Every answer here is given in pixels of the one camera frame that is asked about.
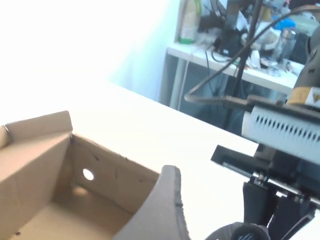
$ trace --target hole in cardboard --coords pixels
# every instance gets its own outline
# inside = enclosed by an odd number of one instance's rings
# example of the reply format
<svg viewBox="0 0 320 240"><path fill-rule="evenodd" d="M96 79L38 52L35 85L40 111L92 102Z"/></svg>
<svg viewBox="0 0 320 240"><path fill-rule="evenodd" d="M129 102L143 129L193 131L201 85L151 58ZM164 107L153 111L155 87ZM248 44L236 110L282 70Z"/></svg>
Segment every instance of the hole in cardboard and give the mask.
<svg viewBox="0 0 320 240"><path fill-rule="evenodd" d="M94 174L86 168L82 169L82 174L83 174L84 178L87 179L88 181L92 181L95 179Z"/></svg>

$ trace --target ventilation slot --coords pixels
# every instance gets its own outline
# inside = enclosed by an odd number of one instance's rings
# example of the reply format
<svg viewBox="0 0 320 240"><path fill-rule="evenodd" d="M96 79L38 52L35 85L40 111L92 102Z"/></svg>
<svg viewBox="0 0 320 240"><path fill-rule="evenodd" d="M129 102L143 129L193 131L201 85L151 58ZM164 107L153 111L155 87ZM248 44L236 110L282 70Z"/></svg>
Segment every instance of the ventilation slot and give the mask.
<svg viewBox="0 0 320 240"><path fill-rule="evenodd" d="M309 141L320 142L320 135L306 128L294 126L292 124L273 119L271 117L257 115L255 116L255 124L258 128L269 128L270 131L277 131L290 135L291 137L299 137Z"/></svg>

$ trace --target plastic bottle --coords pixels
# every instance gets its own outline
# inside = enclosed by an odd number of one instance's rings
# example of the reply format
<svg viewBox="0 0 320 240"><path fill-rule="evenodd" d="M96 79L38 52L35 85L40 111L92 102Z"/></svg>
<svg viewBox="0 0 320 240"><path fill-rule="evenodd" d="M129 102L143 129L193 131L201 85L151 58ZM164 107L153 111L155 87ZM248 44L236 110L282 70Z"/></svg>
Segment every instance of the plastic bottle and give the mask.
<svg viewBox="0 0 320 240"><path fill-rule="evenodd" d="M197 35L201 18L201 0L186 0L179 42L192 44Z"/></svg>

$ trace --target white plastic housing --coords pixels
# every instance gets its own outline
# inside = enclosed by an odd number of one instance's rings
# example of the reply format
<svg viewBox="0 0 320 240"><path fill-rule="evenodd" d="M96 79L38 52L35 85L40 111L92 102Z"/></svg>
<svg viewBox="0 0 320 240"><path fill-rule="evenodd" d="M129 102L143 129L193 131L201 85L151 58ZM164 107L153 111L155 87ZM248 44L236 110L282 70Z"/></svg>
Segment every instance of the white plastic housing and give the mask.
<svg viewBox="0 0 320 240"><path fill-rule="evenodd" d="M254 107L244 114L242 136L320 165L319 124Z"/></svg>

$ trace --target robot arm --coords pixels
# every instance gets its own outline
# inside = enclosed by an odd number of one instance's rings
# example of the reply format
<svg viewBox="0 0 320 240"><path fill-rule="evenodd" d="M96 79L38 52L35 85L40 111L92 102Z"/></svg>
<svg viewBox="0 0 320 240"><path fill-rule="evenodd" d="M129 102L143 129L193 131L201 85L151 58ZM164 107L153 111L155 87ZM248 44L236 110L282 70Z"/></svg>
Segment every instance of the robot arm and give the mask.
<svg viewBox="0 0 320 240"><path fill-rule="evenodd" d="M265 226L271 240L289 240L320 209L320 27L306 49L286 104L256 96L238 101L247 109L242 136L259 143L255 155L218 146L211 159L249 178L244 223Z"/></svg>

